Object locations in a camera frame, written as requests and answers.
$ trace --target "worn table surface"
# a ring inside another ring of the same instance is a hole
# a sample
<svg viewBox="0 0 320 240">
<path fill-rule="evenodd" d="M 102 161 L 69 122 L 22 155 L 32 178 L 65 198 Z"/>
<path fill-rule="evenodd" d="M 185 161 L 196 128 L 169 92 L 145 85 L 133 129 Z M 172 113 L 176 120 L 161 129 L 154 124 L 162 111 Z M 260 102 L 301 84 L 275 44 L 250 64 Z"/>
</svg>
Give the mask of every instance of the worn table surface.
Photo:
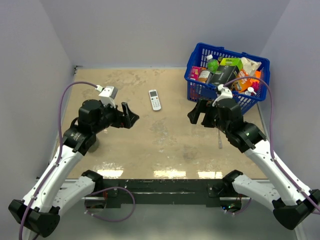
<svg viewBox="0 0 320 240">
<path fill-rule="evenodd" d="M 127 102 L 140 119 L 131 129 L 109 127 L 100 132 L 96 145 L 69 178 L 78 178 L 88 169 L 105 178 L 222 178 L 234 169 L 250 178 L 266 178 L 223 134 L 223 149 L 219 149 L 217 129 L 204 128 L 201 121 L 190 124 L 187 113 L 196 104 L 187 100 L 184 73 L 182 68 L 79 69 L 75 81 L 117 87 L 116 103 Z M 158 91 L 160 111 L 152 110 L 148 94 L 151 89 Z M 72 88 L 62 132 L 87 99 L 99 99 L 93 87 L 77 84 Z M 257 106 L 244 119 L 263 129 Z"/>
</svg>

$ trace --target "orange package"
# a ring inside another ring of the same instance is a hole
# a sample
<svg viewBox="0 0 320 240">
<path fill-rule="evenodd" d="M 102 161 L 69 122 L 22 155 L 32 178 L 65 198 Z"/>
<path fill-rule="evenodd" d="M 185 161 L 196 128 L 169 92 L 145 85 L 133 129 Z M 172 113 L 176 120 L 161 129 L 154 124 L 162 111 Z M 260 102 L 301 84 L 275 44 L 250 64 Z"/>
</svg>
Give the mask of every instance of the orange package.
<svg viewBox="0 0 320 240">
<path fill-rule="evenodd" d="M 248 78 L 241 79 L 241 80 L 236 81 L 232 84 L 232 90 L 236 90 L 239 93 L 244 93 L 249 87 L 252 86 L 252 83 L 254 83 L 254 82 L 259 83 L 258 80 L 254 79 L 254 78 L 249 78 L 250 76 L 243 69 L 238 73 L 237 78 L 241 78 L 241 77 L 245 77 L 245 76 L 248 76 Z M 257 78 L 260 78 L 261 72 L 255 71 L 255 76 Z"/>
</svg>

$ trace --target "gray wall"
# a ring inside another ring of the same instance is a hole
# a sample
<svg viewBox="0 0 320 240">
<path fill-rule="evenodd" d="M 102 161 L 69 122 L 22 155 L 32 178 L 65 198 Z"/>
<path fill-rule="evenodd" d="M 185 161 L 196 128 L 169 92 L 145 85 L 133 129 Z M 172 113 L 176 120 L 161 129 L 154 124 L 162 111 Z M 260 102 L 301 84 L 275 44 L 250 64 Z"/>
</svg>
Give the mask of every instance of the gray wall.
<svg viewBox="0 0 320 240">
<path fill-rule="evenodd" d="M 48 164 L 72 65 L 38 0 L 2 0 L 0 36 L 0 233 L 11 240 L 19 225 L 9 203 Z"/>
<path fill-rule="evenodd" d="M 85 67 L 184 67 L 198 42 L 258 55 L 289 1 L 41 0 Z"/>
<path fill-rule="evenodd" d="M 103 216 L 119 219 L 131 205 L 105 209 Z M 252 202 L 232 217 L 220 208 L 203 205 L 137 205 L 123 222 L 105 222 L 84 214 L 80 201 L 61 219 L 48 240 L 296 240 L 294 231 L 282 227 L 271 211 Z"/>
<path fill-rule="evenodd" d="M 291 0 L 261 55 L 271 62 L 274 143 L 282 160 L 311 188 L 320 188 L 320 2 Z M 261 105 L 269 124 L 269 99 Z M 319 239 L 320 217 L 303 226 Z"/>
</svg>

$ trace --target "bottle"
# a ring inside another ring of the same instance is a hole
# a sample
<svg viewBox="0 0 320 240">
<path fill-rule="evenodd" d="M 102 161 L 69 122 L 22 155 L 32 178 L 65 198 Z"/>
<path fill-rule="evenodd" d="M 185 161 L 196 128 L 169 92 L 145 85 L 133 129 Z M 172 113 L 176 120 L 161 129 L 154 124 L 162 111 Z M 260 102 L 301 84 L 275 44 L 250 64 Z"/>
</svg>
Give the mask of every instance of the bottle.
<svg viewBox="0 0 320 240">
<path fill-rule="evenodd" d="M 212 73 L 215 73 L 217 71 L 217 68 L 219 67 L 218 60 L 214 59 L 214 57 L 211 54 L 206 56 L 206 60 L 208 70 Z"/>
</svg>

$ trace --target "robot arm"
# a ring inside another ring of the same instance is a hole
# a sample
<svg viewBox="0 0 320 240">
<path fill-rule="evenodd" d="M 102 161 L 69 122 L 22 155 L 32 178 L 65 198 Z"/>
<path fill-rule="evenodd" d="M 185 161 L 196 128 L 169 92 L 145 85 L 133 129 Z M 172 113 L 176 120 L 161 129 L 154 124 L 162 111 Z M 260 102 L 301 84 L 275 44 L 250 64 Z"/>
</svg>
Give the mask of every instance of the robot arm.
<svg viewBox="0 0 320 240">
<path fill-rule="evenodd" d="M 250 158 L 266 175 L 275 189 L 262 186 L 257 181 L 234 170 L 223 178 L 227 188 L 244 194 L 273 211 L 276 219 L 287 229 L 293 230 L 315 209 L 306 197 L 278 168 L 271 157 L 270 143 L 259 128 L 244 121 L 241 107 L 232 98 L 227 87 L 217 88 L 219 97 L 214 101 L 200 99 L 188 114 L 190 122 L 196 124 L 200 113 L 205 113 L 202 125 L 218 128 L 225 133 L 228 141 Z M 298 179 L 275 154 L 277 163 L 288 175 L 299 183 L 305 193 L 316 203 L 320 202 L 320 191 L 311 190 Z"/>
<path fill-rule="evenodd" d="M 117 109 L 114 99 L 118 90 L 115 87 L 100 87 L 98 90 L 101 92 L 100 100 L 84 101 L 78 111 L 78 117 L 63 134 L 62 155 L 59 163 L 56 163 L 60 150 L 58 148 L 53 160 L 35 186 L 22 200 L 15 199 L 9 205 L 11 214 L 20 224 L 27 206 L 33 199 L 24 222 L 24 240 L 34 239 L 36 234 L 44 238 L 49 236 L 57 227 L 60 217 L 69 208 L 84 196 L 100 188 L 102 176 L 88 170 L 72 186 L 60 191 L 71 170 L 96 142 L 96 134 L 110 126 L 130 129 L 139 119 L 138 115 L 130 111 L 126 102 L 121 103 L 123 112 Z M 44 184 L 34 197 L 35 190 L 44 179 Z"/>
</svg>

